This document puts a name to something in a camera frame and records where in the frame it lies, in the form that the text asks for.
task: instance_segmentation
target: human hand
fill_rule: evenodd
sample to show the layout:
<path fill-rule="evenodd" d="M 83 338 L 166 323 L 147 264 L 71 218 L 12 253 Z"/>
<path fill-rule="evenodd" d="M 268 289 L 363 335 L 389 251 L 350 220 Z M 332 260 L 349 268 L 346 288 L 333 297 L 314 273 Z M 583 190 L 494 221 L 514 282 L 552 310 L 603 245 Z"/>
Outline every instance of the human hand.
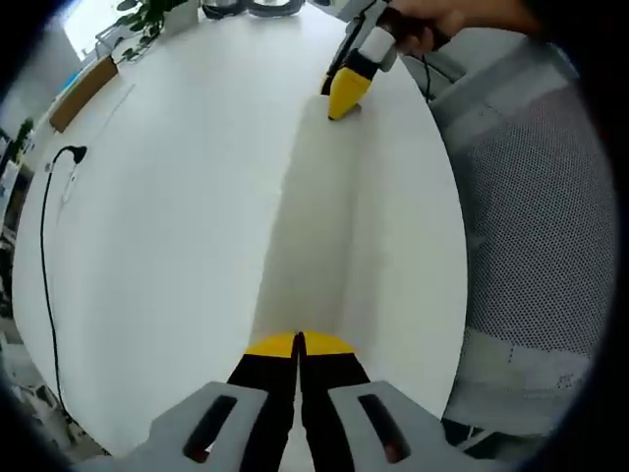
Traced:
<path fill-rule="evenodd" d="M 434 21 L 434 28 L 453 37 L 467 27 L 497 28 L 534 34 L 542 26 L 523 0 L 392 0 L 390 6 L 400 13 Z M 400 52 L 419 55 L 434 50 L 430 28 L 417 31 L 398 45 Z"/>
<path fill-rule="evenodd" d="M 468 0 L 393 0 L 392 8 L 408 17 L 434 21 L 434 28 L 448 37 L 462 30 L 467 23 L 465 4 Z M 421 56 L 434 49 L 431 28 L 409 35 L 398 45 L 400 52 Z"/>

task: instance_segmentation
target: chair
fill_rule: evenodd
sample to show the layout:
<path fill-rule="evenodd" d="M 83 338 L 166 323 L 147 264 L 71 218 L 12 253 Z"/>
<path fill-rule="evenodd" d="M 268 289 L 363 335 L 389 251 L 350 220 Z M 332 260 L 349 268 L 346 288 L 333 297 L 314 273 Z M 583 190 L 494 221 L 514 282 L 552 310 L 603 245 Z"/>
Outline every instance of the chair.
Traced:
<path fill-rule="evenodd" d="M 547 435 L 583 385 L 617 269 L 611 171 L 577 88 L 538 90 L 490 122 L 478 114 L 489 93 L 543 61 L 574 78 L 556 51 L 527 42 L 432 104 L 459 190 L 470 270 L 464 345 L 444 418 L 519 437 Z"/>

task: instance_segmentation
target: gray gripper housing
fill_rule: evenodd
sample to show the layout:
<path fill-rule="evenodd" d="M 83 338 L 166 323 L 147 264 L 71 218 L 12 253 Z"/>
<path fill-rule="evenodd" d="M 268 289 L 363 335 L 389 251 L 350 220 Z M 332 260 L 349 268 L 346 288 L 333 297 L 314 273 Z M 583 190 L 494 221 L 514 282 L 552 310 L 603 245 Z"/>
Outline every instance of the gray gripper housing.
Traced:
<path fill-rule="evenodd" d="M 377 22 L 377 19 L 379 18 L 379 16 L 382 14 L 382 12 L 387 6 L 388 6 L 387 2 L 383 0 L 376 0 L 367 10 L 363 12 L 363 14 L 365 15 L 365 18 L 362 22 L 358 18 L 358 14 L 360 13 L 360 10 L 359 11 L 352 10 L 351 12 L 350 11 L 346 12 L 347 15 L 355 15 L 355 18 L 347 19 L 349 20 L 349 23 L 347 24 L 347 27 L 345 28 L 345 34 L 350 35 L 355 29 L 359 29 L 358 34 L 356 35 L 356 38 L 354 39 L 354 42 L 352 43 L 352 46 L 350 47 L 350 51 L 353 49 L 358 49 L 363 45 L 367 36 L 375 28 L 375 23 Z M 341 18 L 342 20 L 345 20 L 345 18 L 341 17 L 341 14 L 339 14 L 339 18 Z M 391 68 L 393 67 L 393 64 L 395 63 L 396 58 L 397 58 L 397 52 L 395 48 L 392 47 L 386 53 L 386 56 L 384 56 L 384 59 L 382 59 L 382 62 L 379 65 L 379 69 L 383 72 L 389 72 Z"/>
<path fill-rule="evenodd" d="M 386 382 L 329 391 L 343 423 L 355 472 L 487 472 L 505 470 L 493 461 L 476 460 L 445 440 L 434 416 Z M 236 400 L 204 463 L 194 462 L 184 448 L 210 407 L 221 398 Z M 122 458 L 96 457 L 75 466 L 80 472 L 239 472 L 245 447 L 267 393 L 212 382 L 153 421 L 148 440 Z M 377 398 L 398 428 L 408 455 L 389 463 L 362 398 Z"/>

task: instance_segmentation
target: wall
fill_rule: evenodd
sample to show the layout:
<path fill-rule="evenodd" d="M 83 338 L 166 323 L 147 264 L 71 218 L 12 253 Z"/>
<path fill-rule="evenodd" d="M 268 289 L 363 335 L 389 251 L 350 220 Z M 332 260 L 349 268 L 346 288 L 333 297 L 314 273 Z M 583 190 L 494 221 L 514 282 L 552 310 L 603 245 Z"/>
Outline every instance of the wall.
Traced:
<path fill-rule="evenodd" d="M 15 137 L 25 119 L 36 122 L 80 68 L 81 61 L 61 23 L 53 19 L 0 107 L 0 126 Z"/>

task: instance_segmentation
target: power cord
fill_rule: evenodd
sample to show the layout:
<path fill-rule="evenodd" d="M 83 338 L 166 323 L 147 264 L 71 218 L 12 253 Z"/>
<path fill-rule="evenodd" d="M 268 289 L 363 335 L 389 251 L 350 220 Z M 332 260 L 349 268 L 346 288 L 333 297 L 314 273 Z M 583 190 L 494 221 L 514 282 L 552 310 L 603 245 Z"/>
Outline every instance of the power cord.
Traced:
<path fill-rule="evenodd" d="M 41 271 L 43 273 L 43 290 L 46 296 L 46 308 L 48 309 L 48 319 L 50 320 L 50 330 L 52 332 L 52 352 L 54 356 L 55 362 L 55 382 L 57 383 L 57 392 L 59 394 L 59 404 L 61 405 L 61 409 L 63 412 L 70 416 L 68 410 L 66 409 L 66 405 L 63 402 L 63 395 L 61 394 L 61 383 L 59 381 L 59 351 L 57 348 L 57 332 L 55 330 L 55 322 L 52 318 L 52 309 L 50 307 L 50 293 L 48 291 L 48 277 L 46 274 L 46 258 L 43 249 L 43 224 L 46 216 L 46 204 L 48 202 L 48 190 L 50 190 L 50 181 L 52 180 L 52 172 L 55 169 L 55 163 L 59 159 L 59 157 L 66 151 L 70 151 L 74 155 L 75 165 L 81 163 L 87 153 L 87 147 L 85 146 L 65 146 L 59 149 L 57 155 L 52 159 L 52 163 L 48 168 L 48 181 L 46 182 L 46 190 L 43 193 L 43 203 L 41 206 L 41 224 L 39 226 L 39 250 L 41 252 Z"/>

